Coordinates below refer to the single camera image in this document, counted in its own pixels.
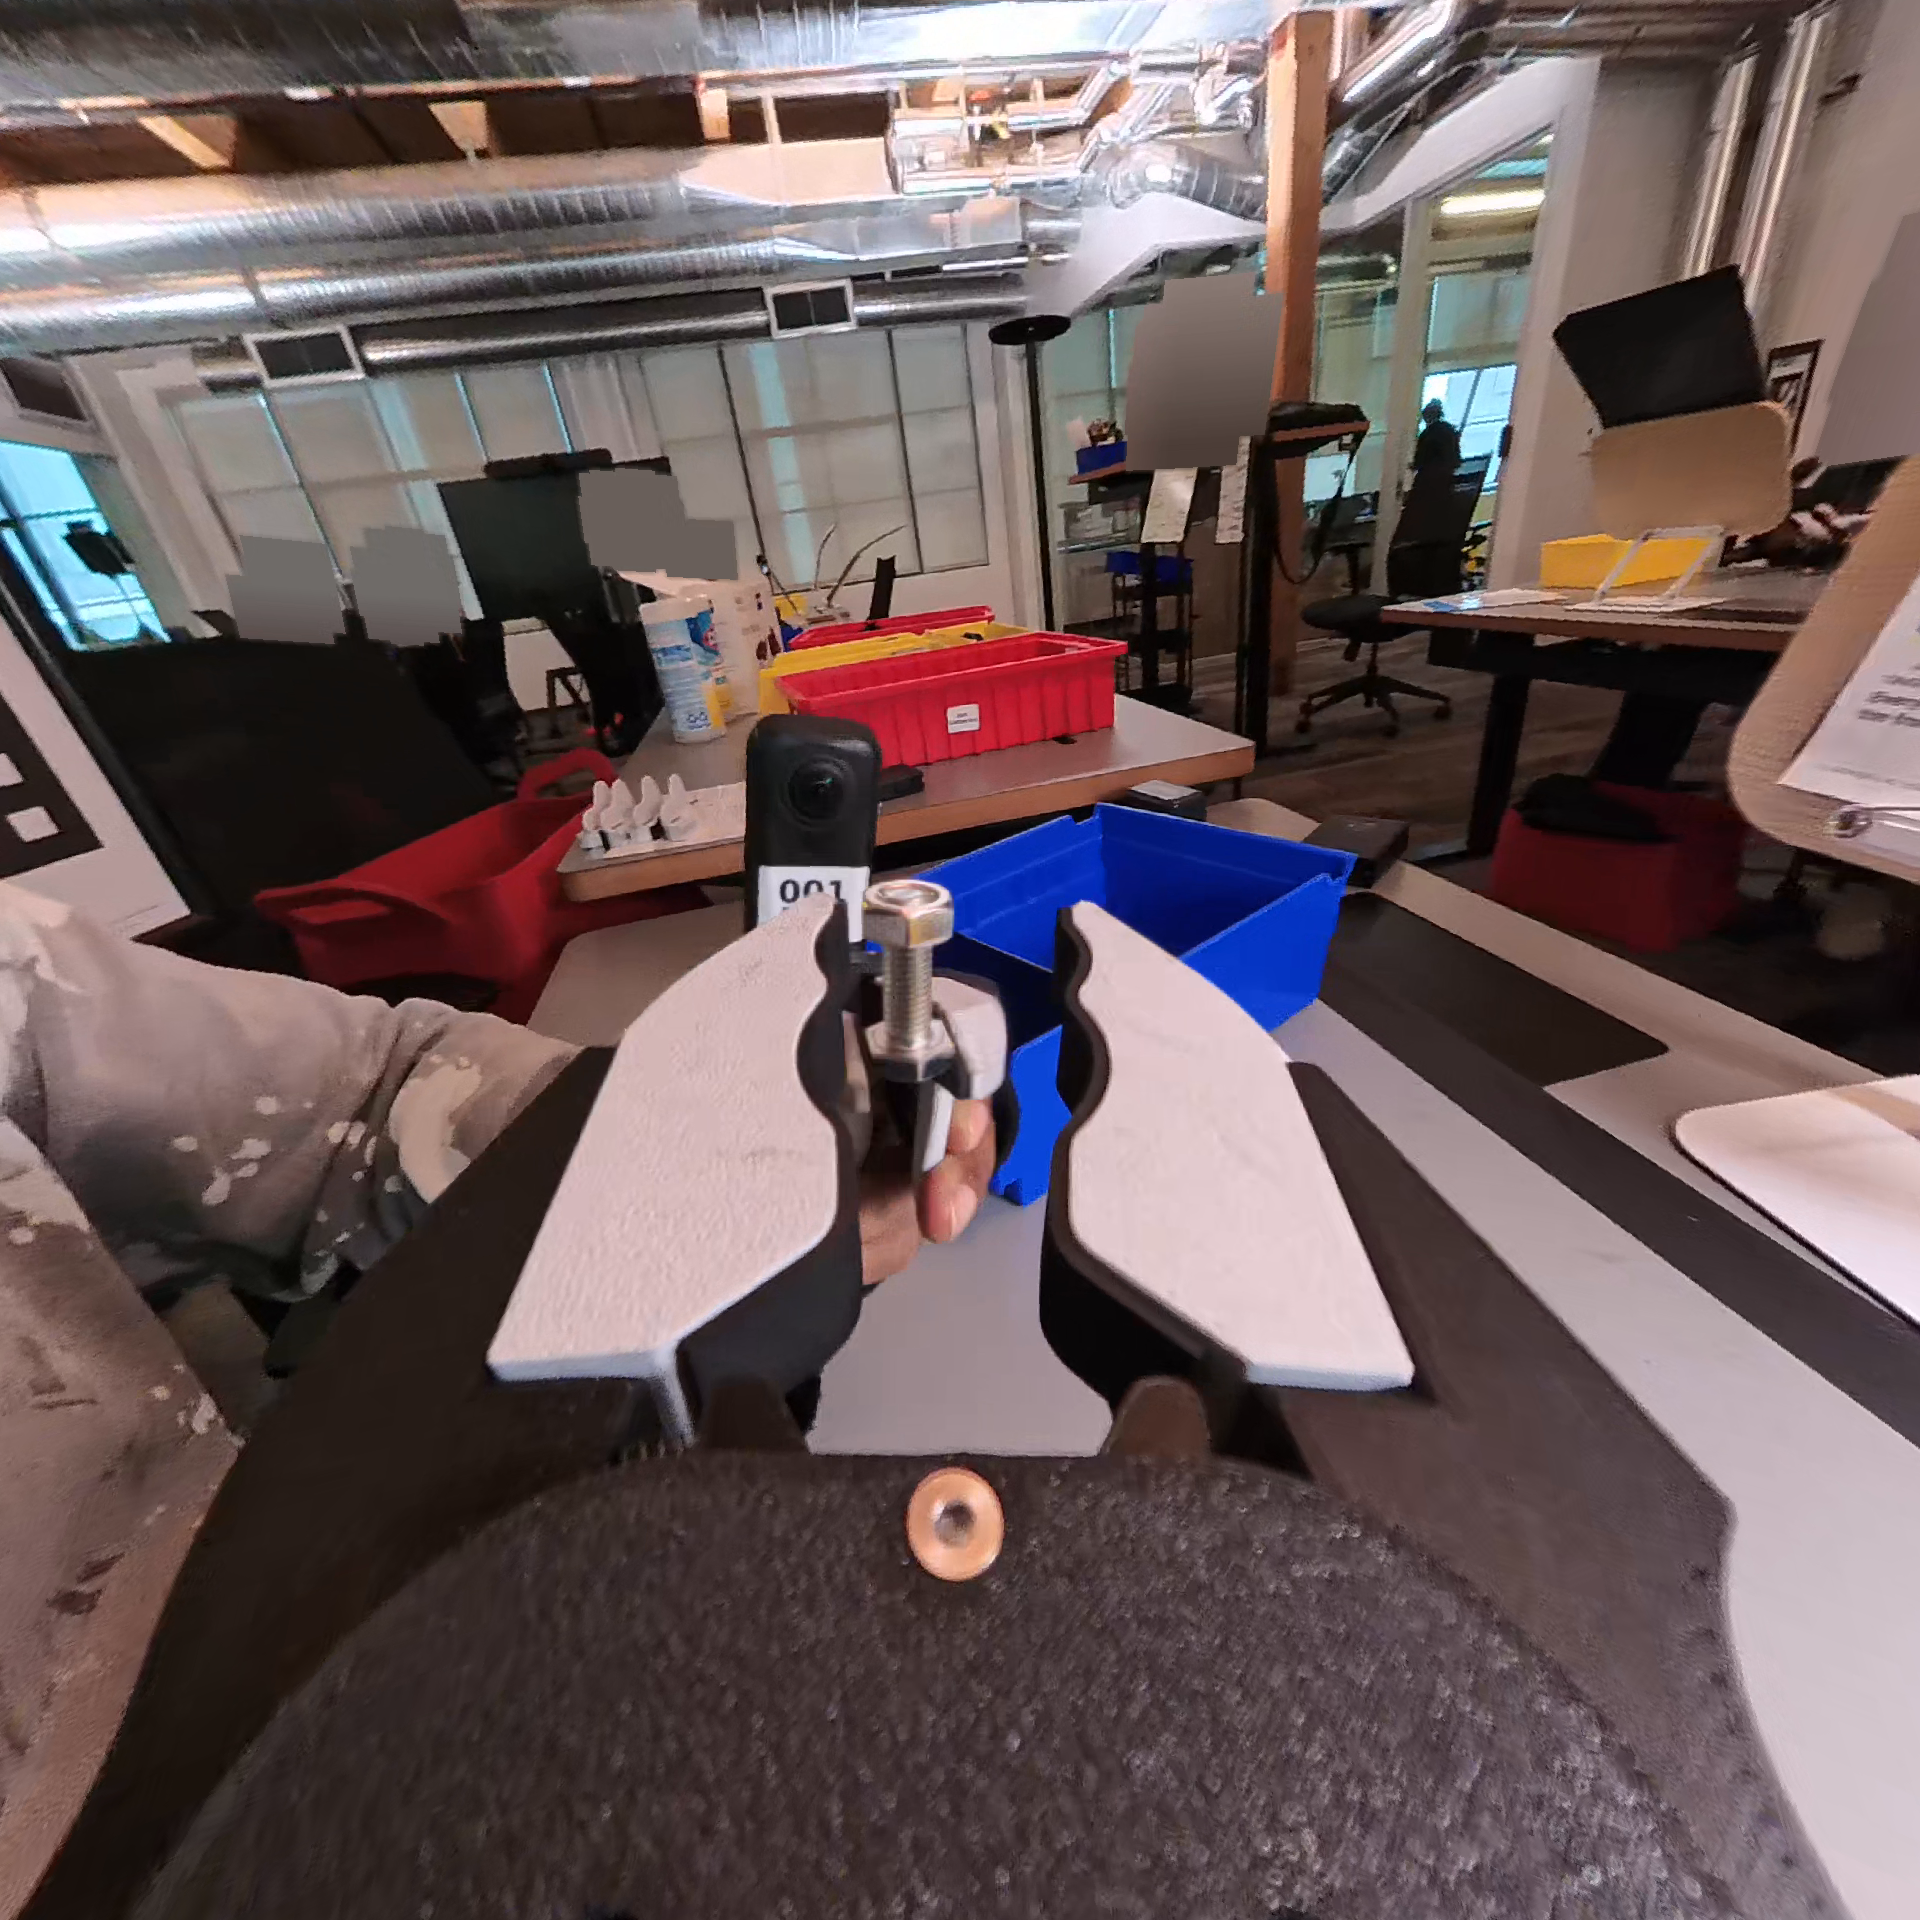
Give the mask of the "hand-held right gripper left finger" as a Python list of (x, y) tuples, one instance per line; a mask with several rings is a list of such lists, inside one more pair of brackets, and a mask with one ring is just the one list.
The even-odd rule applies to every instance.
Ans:
[(805, 898), (647, 1003), (492, 1336), (496, 1380), (631, 1380), (691, 1436), (732, 1380), (824, 1377), (862, 1313), (851, 992), (849, 911)]

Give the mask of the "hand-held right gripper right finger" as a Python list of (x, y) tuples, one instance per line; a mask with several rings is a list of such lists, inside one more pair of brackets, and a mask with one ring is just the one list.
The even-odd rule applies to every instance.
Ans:
[(1042, 1336), (1123, 1425), (1174, 1392), (1200, 1444), (1305, 1447), (1290, 1415), (1418, 1406), (1418, 1362), (1293, 1059), (1095, 903), (1058, 914)]

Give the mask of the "silver hex bolt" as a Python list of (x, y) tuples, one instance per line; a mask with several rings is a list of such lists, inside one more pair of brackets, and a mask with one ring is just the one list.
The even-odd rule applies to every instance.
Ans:
[(957, 1056), (934, 999), (934, 946), (877, 946), (877, 1016), (868, 1025), (868, 1056), (901, 1086), (936, 1079)]

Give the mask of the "blue plastic bin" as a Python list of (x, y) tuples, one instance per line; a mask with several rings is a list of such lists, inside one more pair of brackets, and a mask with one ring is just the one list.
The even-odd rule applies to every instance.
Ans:
[(1116, 802), (930, 866), (924, 876), (954, 898), (945, 967), (990, 982), (1008, 1012), (1020, 1123), (1001, 1147), (994, 1192), (1039, 1202), (1067, 1123), (1053, 986), (1061, 911), (1105, 907), (1271, 1030), (1320, 996), (1353, 871), (1353, 853)]

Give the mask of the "person's left forearm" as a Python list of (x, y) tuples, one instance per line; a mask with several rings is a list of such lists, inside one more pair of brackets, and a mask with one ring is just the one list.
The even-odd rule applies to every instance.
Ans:
[(578, 1059), (443, 1000), (231, 971), (2, 885), (2, 1292), (364, 1273)]

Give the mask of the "row of small white parts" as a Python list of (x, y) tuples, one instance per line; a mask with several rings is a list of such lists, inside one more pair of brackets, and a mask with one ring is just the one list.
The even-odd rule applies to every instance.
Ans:
[(578, 818), (573, 846), (589, 857), (655, 853), (713, 837), (713, 808), (702, 791), (679, 775), (661, 786), (644, 775), (637, 786), (622, 779), (596, 779)]

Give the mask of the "red plastic bin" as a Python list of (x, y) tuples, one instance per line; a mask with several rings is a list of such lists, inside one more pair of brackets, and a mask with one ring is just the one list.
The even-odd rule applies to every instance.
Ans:
[(786, 680), (792, 713), (876, 735), (883, 765), (957, 757), (1105, 732), (1126, 641), (1020, 632), (805, 669)]

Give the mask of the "white plastic bottle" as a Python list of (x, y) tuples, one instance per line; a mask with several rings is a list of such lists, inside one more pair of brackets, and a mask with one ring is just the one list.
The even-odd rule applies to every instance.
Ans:
[(661, 709), (680, 745), (705, 745), (728, 732), (731, 694), (713, 632), (707, 593), (669, 593), (640, 608)]

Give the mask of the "wooden desk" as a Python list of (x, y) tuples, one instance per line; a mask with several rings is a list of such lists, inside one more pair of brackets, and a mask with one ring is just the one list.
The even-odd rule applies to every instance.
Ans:
[(1430, 664), (1492, 682), (1466, 837), (1412, 861), (1447, 866), (1496, 850), (1536, 682), (1733, 705), (1759, 690), (1831, 584), (1831, 572), (1759, 568), (1711, 586), (1704, 606), (1660, 594), (1619, 594), (1596, 606), (1569, 597), (1496, 602), (1489, 593), (1389, 606), (1385, 626), (1430, 636)]
[[(722, 789), (720, 833), (588, 853), (573, 831), (562, 831), (558, 876), (566, 898), (615, 898), (740, 875), (747, 850), (743, 802), (732, 783), (722, 779), (747, 768), (743, 754), (747, 732), (738, 727), (702, 745), (679, 745), (654, 727), (643, 750), (625, 768), (625, 779), (631, 783), (655, 779), (661, 786), (680, 779), (691, 791)], [(1257, 745), (1248, 738), (1120, 697), (1108, 730), (1045, 738), (928, 768), (919, 791), (880, 805), (877, 844), (892, 846), (945, 833), (1020, 826), (1104, 802), (1149, 779), (1211, 786), (1242, 779), (1253, 765)]]

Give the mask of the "red plastic tub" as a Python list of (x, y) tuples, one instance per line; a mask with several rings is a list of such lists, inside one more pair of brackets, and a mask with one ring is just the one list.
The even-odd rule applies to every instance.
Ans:
[(559, 863), (588, 801), (567, 779), (611, 782), (611, 760), (573, 748), (519, 779), (511, 801), (437, 828), (349, 875), (255, 894), (310, 979), (341, 989), (459, 977), (495, 989), (492, 1012), (528, 1019), (562, 949), (633, 920), (637, 896), (567, 898)]

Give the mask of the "red bag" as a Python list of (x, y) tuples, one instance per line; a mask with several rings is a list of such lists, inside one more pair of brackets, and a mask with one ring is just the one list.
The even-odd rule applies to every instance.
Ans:
[(1670, 952), (1739, 907), (1747, 826), (1692, 789), (1545, 775), (1506, 808), (1486, 896), (1527, 919)]

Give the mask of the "instruction sheet stand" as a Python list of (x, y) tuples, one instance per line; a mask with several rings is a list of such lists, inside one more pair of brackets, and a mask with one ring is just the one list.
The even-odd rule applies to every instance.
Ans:
[[(1918, 882), (1918, 458), (1770, 669), (1728, 757), (1744, 822)], [(1918, 1074), (1700, 1107), (1680, 1148), (1918, 1321)]]

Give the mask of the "black office chair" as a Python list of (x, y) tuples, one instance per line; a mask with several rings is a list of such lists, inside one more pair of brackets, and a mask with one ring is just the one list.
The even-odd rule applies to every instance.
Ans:
[(1385, 593), (1349, 593), (1326, 597), (1304, 608), (1304, 621), (1312, 631), (1338, 636), (1344, 658), (1363, 658), (1360, 675), (1329, 686), (1320, 694), (1301, 700), (1294, 732), (1309, 735), (1316, 715), (1344, 702), (1357, 702), (1385, 717), (1385, 735), (1400, 735), (1397, 700), (1427, 702), (1436, 717), (1452, 717), (1452, 697), (1430, 686), (1403, 682), (1379, 669), (1379, 650), (1403, 636), (1385, 621), (1385, 608), (1407, 606), (1423, 597), (1452, 597), (1462, 590), (1466, 554), (1482, 482), (1489, 458), (1462, 461), (1456, 466), (1422, 469), (1404, 495), (1403, 512), (1385, 547)]

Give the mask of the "framed marker sign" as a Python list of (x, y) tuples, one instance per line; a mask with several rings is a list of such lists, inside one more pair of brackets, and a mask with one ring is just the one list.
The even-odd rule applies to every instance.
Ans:
[(196, 914), (41, 664), (2, 619), (2, 876), (152, 938)]

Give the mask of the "black computer monitor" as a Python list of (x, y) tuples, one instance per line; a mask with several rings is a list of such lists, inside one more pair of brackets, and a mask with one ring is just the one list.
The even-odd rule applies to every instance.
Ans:
[(1554, 346), (1604, 429), (1770, 394), (1736, 265), (1574, 309)]

